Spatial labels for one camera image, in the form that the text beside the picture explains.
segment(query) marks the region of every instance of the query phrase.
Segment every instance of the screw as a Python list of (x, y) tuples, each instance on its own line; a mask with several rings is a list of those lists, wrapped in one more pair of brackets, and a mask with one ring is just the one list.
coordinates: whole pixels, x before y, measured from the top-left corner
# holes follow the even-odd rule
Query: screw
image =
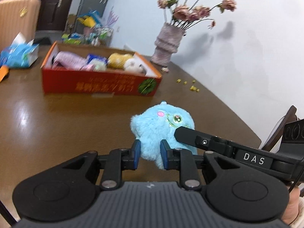
[(185, 185), (189, 188), (195, 188), (200, 185), (200, 182), (194, 179), (190, 179), (185, 182)]
[(114, 188), (117, 186), (117, 183), (113, 180), (105, 180), (101, 184), (104, 188)]

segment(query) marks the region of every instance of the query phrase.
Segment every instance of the chair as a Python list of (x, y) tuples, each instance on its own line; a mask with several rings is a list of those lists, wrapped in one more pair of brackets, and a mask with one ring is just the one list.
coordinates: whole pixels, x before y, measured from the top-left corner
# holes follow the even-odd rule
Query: chair
[(296, 116), (297, 108), (293, 105), (289, 108), (286, 115), (283, 116), (278, 123), (273, 128), (272, 132), (270, 133), (269, 137), (267, 138), (266, 142), (260, 149), (276, 153), (279, 150), (280, 144), (278, 144), (278, 141), (283, 135), (284, 126), (286, 123), (295, 122), (298, 120)]

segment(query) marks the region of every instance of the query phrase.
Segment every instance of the tissue box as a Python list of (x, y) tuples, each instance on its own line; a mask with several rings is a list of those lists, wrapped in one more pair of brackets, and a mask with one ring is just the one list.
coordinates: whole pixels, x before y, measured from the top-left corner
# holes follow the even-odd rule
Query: tissue box
[[(147, 74), (134, 74), (122, 70), (107, 69), (106, 72), (72, 71), (52, 69), (52, 62), (60, 51), (69, 51), (86, 58), (94, 54), (109, 58), (113, 53), (132, 54), (147, 70)], [(123, 95), (153, 96), (162, 80), (162, 75), (142, 55), (108, 47), (91, 45), (67, 45), (55, 42), (45, 57), (42, 66), (44, 93), (112, 93)]]
[(38, 58), (39, 45), (33, 45), (33, 42), (26, 43), (25, 37), (19, 33), (12, 45), (1, 52), (0, 66), (29, 68)]

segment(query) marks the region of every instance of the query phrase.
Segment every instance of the red cardboard box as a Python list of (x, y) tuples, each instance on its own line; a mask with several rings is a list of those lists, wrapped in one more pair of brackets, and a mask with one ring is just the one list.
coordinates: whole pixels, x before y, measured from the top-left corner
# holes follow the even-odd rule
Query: red cardboard box
[[(147, 70), (147, 74), (134, 74), (123, 70), (107, 69), (105, 72), (52, 69), (54, 57), (60, 51), (69, 51), (81, 57), (95, 54), (109, 58), (113, 53), (132, 54)], [(44, 93), (113, 93), (153, 96), (162, 80), (154, 66), (137, 52), (91, 45), (68, 45), (55, 42), (42, 66)]]

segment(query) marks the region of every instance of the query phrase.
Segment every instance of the pink towel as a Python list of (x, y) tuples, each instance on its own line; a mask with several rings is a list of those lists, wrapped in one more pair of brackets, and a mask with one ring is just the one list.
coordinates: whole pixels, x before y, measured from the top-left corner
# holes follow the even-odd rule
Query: pink towel
[(87, 60), (77, 54), (61, 51), (54, 59), (52, 68), (65, 67), (68, 70), (81, 70), (87, 64)]

